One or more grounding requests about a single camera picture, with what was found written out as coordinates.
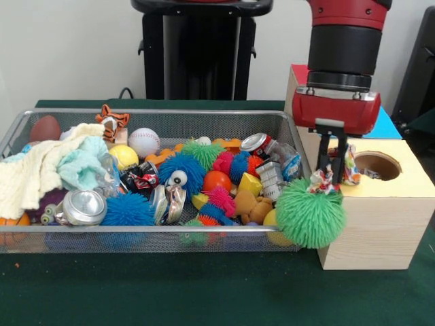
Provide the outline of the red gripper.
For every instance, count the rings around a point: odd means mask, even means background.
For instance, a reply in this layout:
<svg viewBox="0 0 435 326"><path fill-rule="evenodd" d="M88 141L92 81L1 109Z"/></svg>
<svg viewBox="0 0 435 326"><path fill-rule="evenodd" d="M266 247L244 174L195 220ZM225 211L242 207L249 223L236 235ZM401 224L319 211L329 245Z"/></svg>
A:
<svg viewBox="0 0 435 326"><path fill-rule="evenodd" d="M362 136L375 127L381 106L378 92L351 92L300 86L292 99L292 117L298 126L342 128L346 134ZM341 183L345 170L347 135L339 134L336 156L332 161L333 183ZM331 134L320 134L316 170L327 174L330 164L328 146Z"/></svg>

